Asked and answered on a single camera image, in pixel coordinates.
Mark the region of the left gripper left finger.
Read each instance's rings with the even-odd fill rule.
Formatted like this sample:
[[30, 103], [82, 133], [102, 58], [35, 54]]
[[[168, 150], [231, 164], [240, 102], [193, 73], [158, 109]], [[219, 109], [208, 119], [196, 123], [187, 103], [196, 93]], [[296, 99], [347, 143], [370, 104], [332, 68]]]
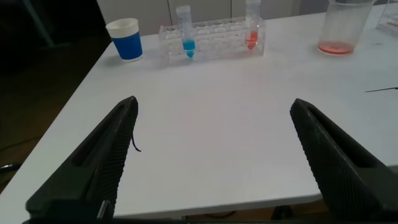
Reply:
[[26, 202], [32, 218], [111, 218], [139, 105], [120, 101]]

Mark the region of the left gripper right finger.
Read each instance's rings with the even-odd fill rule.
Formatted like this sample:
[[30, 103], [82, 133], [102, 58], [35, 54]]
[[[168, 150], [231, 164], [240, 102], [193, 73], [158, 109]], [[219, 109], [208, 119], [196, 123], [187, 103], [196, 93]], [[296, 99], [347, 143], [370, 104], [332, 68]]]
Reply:
[[396, 221], [397, 174], [311, 103], [290, 116], [330, 212], [344, 221]]

